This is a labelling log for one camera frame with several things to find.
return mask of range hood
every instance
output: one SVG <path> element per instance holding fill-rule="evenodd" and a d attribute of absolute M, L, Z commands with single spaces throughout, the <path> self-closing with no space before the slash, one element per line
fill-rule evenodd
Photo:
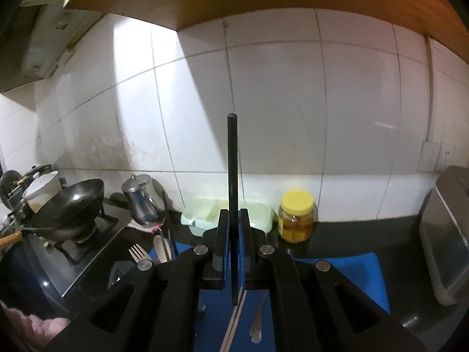
<path fill-rule="evenodd" d="M 0 93 L 48 78 L 62 56 L 103 15 L 63 8 L 64 0 L 2 0 Z"/>
<path fill-rule="evenodd" d="M 0 36 L 0 92 L 48 78 L 101 16 L 61 4 L 19 7 Z"/>

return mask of wok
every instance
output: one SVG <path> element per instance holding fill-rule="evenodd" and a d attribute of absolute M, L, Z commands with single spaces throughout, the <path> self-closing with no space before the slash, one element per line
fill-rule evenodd
<path fill-rule="evenodd" d="M 33 216 L 31 228 L 0 238 L 0 250 L 35 233 L 51 241 L 66 241 L 91 231 L 102 207 L 104 182 L 100 179 L 78 182 L 52 197 Z"/>

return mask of gas stove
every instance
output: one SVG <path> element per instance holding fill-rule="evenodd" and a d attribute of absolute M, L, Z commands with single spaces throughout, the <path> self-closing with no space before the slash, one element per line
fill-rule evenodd
<path fill-rule="evenodd" d="M 96 226 L 86 239 L 52 243 L 35 235 L 29 236 L 30 244 L 50 280 L 43 284 L 52 284 L 61 297 L 70 291 L 131 220 L 126 209 L 108 204 L 103 208 L 104 213 L 95 219 Z"/>

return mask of yellow lid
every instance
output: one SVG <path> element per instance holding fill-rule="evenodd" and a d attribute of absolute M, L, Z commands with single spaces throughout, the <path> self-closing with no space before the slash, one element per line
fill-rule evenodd
<path fill-rule="evenodd" d="M 290 190 L 282 197 L 282 209 L 292 216 L 304 216 L 313 209 L 314 198 L 305 190 Z"/>

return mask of black rod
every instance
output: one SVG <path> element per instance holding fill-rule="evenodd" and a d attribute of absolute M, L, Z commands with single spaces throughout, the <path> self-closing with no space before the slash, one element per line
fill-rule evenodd
<path fill-rule="evenodd" d="M 231 298 L 238 305 L 238 117 L 228 115 L 228 204 L 231 258 Z"/>

